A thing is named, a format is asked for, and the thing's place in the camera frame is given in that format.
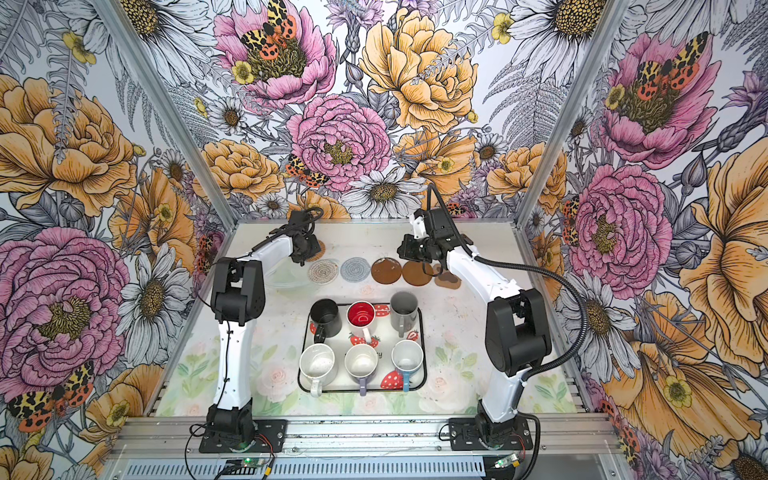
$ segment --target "white mug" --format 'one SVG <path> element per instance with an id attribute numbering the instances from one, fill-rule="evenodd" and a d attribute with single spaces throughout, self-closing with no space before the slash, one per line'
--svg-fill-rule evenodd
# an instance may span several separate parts
<path id="1" fill-rule="evenodd" d="M 371 343 L 373 330 L 376 327 L 376 311 L 368 302 L 355 302 L 346 311 L 346 324 L 354 336 Z"/>
<path id="2" fill-rule="evenodd" d="M 344 356 L 346 371 L 360 384 L 360 396 L 366 396 L 368 381 L 376 374 L 378 364 L 379 354 L 365 343 L 353 346 Z"/>
<path id="3" fill-rule="evenodd" d="M 411 375 L 422 368 L 424 350 L 413 340 L 400 340 L 392 349 L 392 363 L 402 375 L 402 391 L 410 389 Z"/>
<path id="4" fill-rule="evenodd" d="M 301 354 L 299 370 L 312 382 L 310 394 L 313 397 L 319 397 L 323 393 L 323 386 L 336 378 L 339 366 L 336 364 L 336 355 L 331 347 L 325 343 L 315 343 L 308 346 Z"/>

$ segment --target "strawberry print tray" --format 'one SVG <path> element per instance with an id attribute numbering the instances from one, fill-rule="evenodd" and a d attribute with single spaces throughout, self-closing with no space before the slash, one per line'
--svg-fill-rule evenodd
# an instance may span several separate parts
<path id="1" fill-rule="evenodd" d="M 324 392 L 359 392 L 359 383 L 346 371 L 344 368 L 344 356 L 347 351 L 358 343 L 365 343 L 365 339 L 358 336 L 354 336 L 349 331 L 349 324 L 346 322 L 346 311 L 351 303 L 339 304 L 339 315 L 342 319 L 341 331 L 326 339 L 325 344 L 333 349 L 336 354 L 336 364 L 339 366 L 336 378 L 323 387 Z M 424 331 L 422 321 L 422 311 L 419 309 L 419 321 L 414 323 L 413 329 L 410 332 L 400 338 L 397 334 L 397 330 L 392 328 L 389 318 L 389 304 L 388 303 L 374 303 L 373 308 L 376 311 L 376 318 L 373 322 L 376 323 L 376 327 L 371 335 L 371 346 L 379 353 L 379 364 L 376 367 L 376 374 L 368 382 L 369 392 L 386 392 L 390 390 L 402 391 L 402 376 L 395 371 L 395 366 L 392 364 L 392 349 L 395 348 L 395 344 L 400 340 L 410 339 L 414 340 L 422 346 L 424 350 Z M 314 343 L 314 335 L 316 326 L 310 316 L 306 318 L 306 330 L 304 332 L 304 347 L 307 347 Z M 410 391 L 418 390 L 424 386 L 427 380 L 427 365 L 422 364 L 422 368 L 418 372 L 411 375 L 411 387 Z M 311 382 L 306 379 L 305 376 L 299 372 L 299 387 L 304 392 L 309 392 Z"/>

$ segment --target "tray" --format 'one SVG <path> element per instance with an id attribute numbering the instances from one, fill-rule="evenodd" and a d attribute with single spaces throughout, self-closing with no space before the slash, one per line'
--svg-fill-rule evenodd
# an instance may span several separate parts
<path id="1" fill-rule="evenodd" d="M 325 344 L 331 347 L 333 349 L 333 353 L 336 355 L 336 363 L 339 366 L 339 371 L 336 374 L 336 378 L 333 379 L 331 383 L 323 386 L 323 392 L 359 393 L 360 391 L 360 384 L 346 371 L 346 368 L 344 368 L 344 356 L 346 355 L 347 350 L 353 346 L 353 343 L 350 339 L 352 333 L 349 331 L 349 324 L 346 322 L 346 311 L 351 305 L 351 303 L 339 303 L 339 315 L 342 319 L 341 331 L 334 337 L 326 339 L 325 341 Z M 411 337 L 413 337 L 413 334 L 416 334 L 418 335 L 418 339 L 415 341 L 418 342 L 419 345 L 422 346 L 422 349 L 424 349 L 426 352 L 424 347 L 424 324 L 422 320 L 422 311 L 419 309 L 419 321 L 414 323 L 413 329 L 411 329 L 410 332 L 406 332 L 406 334 L 400 338 L 397 334 L 397 330 L 393 329 L 389 322 L 389 303 L 372 303 L 372 305 L 373 308 L 376 309 L 376 317 L 373 321 L 379 323 L 379 325 L 376 326 L 376 331 L 372 335 L 379 340 L 379 344 L 374 346 L 376 352 L 379 353 L 379 365 L 376 367 L 376 374 L 368 383 L 368 391 L 402 392 L 401 389 L 383 389 L 381 387 L 381 383 L 382 380 L 384 380 L 384 377 L 386 377 L 395 369 L 394 364 L 392 364 L 392 349 L 395 347 L 397 342 L 407 339 L 409 334 L 411 334 Z M 314 334 L 310 329 L 311 324 L 312 320 L 310 320 L 310 316 L 307 315 L 302 351 L 315 343 Z M 427 381 L 426 354 L 424 355 L 424 359 L 425 362 L 422 364 L 422 368 L 418 372 L 411 375 L 411 392 L 422 388 Z M 306 379 L 306 377 L 304 377 L 301 372 L 299 372 L 299 388 L 301 388 L 304 392 L 309 393 L 311 386 L 311 383 Z"/>

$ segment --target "blue-gray coaster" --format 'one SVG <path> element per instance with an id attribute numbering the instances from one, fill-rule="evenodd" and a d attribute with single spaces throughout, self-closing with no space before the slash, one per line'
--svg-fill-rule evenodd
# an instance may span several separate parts
<path id="1" fill-rule="evenodd" d="M 350 283 L 362 282 L 371 273 L 371 266 L 362 257 L 352 257 L 341 264 L 341 277 Z"/>

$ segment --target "black mug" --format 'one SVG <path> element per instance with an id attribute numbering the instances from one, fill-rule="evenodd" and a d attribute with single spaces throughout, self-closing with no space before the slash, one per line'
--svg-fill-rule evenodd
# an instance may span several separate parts
<path id="1" fill-rule="evenodd" d="M 317 300 L 310 309 L 310 319 L 317 325 L 315 343 L 324 343 L 341 331 L 339 306 L 331 299 Z"/>

